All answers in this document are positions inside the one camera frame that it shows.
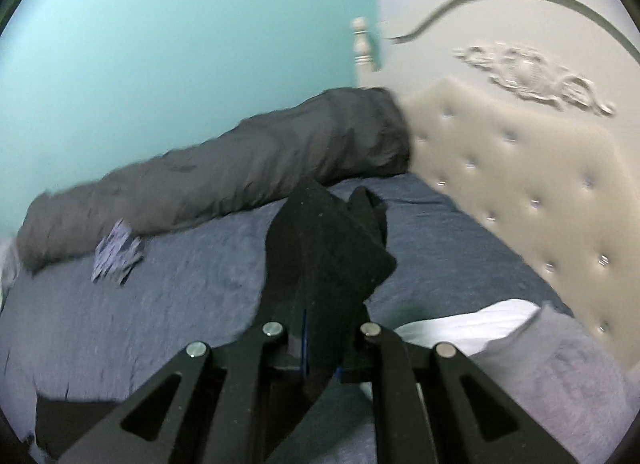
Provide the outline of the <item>blue patterned bed sheet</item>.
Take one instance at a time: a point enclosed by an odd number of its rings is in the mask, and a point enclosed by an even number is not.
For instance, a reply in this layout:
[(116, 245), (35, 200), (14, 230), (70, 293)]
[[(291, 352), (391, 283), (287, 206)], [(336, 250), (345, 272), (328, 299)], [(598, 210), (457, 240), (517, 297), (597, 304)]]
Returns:
[[(503, 299), (562, 306), (540, 276), (416, 176), (368, 178), (387, 206), (395, 272), (368, 302), (389, 328), (466, 314)], [(23, 273), (1, 314), (1, 407), (39, 463), (39, 397), (122, 400), (194, 340), (231, 342), (254, 316), (265, 235), (279, 204), (157, 236), (122, 285), (93, 281), (91, 257)]]

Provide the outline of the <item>small blue crumpled cloth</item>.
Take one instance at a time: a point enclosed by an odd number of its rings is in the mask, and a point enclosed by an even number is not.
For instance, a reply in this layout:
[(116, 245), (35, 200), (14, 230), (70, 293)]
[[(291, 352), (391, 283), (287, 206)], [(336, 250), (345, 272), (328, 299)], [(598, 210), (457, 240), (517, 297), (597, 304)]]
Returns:
[(124, 220), (114, 224), (94, 251), (91, 281), (111, 280), (122, 285), (144, 258), (144, 242)]

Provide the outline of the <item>white black folded garment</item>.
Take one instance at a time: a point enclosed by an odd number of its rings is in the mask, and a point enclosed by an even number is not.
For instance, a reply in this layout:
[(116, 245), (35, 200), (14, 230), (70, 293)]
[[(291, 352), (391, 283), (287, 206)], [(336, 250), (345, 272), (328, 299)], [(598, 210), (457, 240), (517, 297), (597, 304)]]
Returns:
[(518, 332), (539, 310), (533, 302), (510, 298), (469, 314), (410, 322), (398, 326), (394, 332), (404, 342), (416, 346), (432, 349), (437, 344), (448, 343), (466, 356), (474, 356), (491, 342)]

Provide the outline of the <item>cream tufted headboard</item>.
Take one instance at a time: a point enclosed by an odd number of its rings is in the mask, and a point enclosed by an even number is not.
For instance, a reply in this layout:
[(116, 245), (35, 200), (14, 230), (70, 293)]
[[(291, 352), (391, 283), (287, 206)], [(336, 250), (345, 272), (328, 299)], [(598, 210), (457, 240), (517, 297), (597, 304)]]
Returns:
[(410, 168), (519, 254), (626, 369), (639, 363), (639, 33), (618, 0), (415, 0), (352, 21)]

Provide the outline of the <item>dark grey rolled duvet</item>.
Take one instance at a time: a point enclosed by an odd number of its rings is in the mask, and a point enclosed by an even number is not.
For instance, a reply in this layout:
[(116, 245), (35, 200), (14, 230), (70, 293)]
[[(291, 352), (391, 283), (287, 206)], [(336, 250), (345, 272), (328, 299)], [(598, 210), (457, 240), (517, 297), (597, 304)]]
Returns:
[(157, 236), (286, 198), (306, 177), (335, 184), (402, 174), (409, 158), (408, 126), (388, 90), (329, 89), (196, 146), (38, 195), (17, 254), (38, 271), (92, 252), (119, 220), (137, 236)]

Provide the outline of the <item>light grey blanket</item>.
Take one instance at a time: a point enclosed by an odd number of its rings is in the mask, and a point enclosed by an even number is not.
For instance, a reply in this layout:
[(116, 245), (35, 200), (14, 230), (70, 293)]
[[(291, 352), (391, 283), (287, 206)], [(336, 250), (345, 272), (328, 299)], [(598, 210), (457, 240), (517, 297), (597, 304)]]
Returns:
[(2, 239), (0, 244), (1, 291), (7, 291), (21, 270), (20, 256), (14, 239)]

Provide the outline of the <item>grey folded sweatpants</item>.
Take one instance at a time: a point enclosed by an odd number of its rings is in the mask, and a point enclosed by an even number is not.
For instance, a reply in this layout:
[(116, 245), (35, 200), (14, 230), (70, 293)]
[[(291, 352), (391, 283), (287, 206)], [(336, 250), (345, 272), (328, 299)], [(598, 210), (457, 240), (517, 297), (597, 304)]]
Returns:
[(472, 360), (581, 463), (605, 462), (639, 412), (639, 385), (549, 304)]

